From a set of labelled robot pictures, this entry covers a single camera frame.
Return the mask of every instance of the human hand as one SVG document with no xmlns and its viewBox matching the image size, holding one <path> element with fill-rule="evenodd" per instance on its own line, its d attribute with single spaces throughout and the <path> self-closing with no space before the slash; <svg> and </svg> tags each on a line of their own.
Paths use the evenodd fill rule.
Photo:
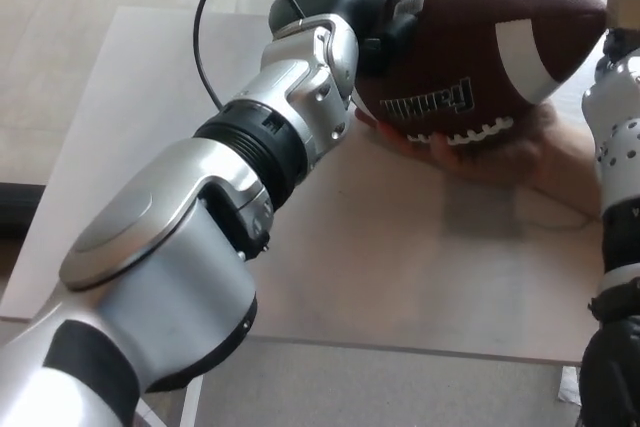
<svg viewBox="0 0 640 427">
<path fill-rule="evenodd" d="M 532 109 L 496 144 L 452 146 L 443 134 L 429 144 L 410 142 L 392 127 L 375 126 L 385 141 L 405 155 L 424 160 L 458 177 L 494 185 L 535 185 L 544 170 L 546 137 L 558 123 L 550 102 Z"/>
</svg>

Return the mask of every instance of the american football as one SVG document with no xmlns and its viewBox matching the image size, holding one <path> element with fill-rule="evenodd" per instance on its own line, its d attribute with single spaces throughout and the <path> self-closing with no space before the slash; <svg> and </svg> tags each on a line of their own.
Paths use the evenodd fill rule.
<svg viewBox="0 0 640 427">
<path fill-rule="evenodd" d="M 393 0 L 412 14 L 411 48 L 380 75 L 359 74 L 358 119 L 414 142 L 452 145 L 508 131 L 582 64 L 603 34 L 600 0 Z"/>
</svg>

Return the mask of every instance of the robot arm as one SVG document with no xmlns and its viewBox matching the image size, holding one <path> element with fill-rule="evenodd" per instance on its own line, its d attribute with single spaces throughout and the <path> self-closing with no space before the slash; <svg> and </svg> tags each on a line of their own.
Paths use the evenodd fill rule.
<svg viewBox="0 0 640 427">
<path fill-rule="evenodd" d="M 583 112 L 602 185 L 600 330 L 580 373 L 586 427 L 640 425 L 640 0 L 609 0 L 612 29 Z"/>
<path fill-rule="evenodd" d="M 260 74 L 139 172 L 78 237 L 42 314 L 0 353 L 0 426 L 130 425 L 144 392 L 186 386 L 254 321 L 245 261 L 347 131 L 353 30 L 278 31 Z"/>
</svg>

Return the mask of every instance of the white table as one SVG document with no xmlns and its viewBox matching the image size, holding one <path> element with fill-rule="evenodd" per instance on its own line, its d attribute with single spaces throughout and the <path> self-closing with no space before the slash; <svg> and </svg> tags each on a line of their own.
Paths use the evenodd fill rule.
<svg viewBox="0 0 640 427">
<path fill-rule="evenodd" d="M 192 60 L 192 15 L 115 16 L 1 316 L 31 318 L 83 227 L 214 113 Z M 261 17 L 205 18 L 204 61 L 223 100 L 257 73 L 269 39 Z M 596 59 L 556 94 L 563 115 L 580 118 Z M 600 236 L 598 224 L 536 193 L 446 177 L 354 123 L 278 213 L 271 250 L 251 263 L 260 303 L 252 334 L 577 363 L 597 327 L 586 306 L 601 277 Z"/>
</svg>

